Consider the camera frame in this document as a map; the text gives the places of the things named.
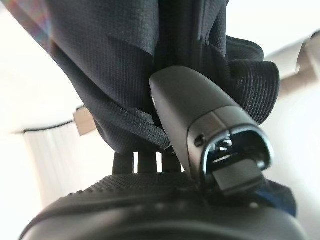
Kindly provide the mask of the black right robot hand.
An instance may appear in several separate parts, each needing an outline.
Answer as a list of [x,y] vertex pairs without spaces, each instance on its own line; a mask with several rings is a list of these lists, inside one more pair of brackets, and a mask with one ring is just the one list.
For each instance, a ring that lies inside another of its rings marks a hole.
[[305,240],[296,203],[267,180],[265,133],[220,87],[172,66],[149,80],[174,154],[114,155],[112,175],[45,208],[22,240]]

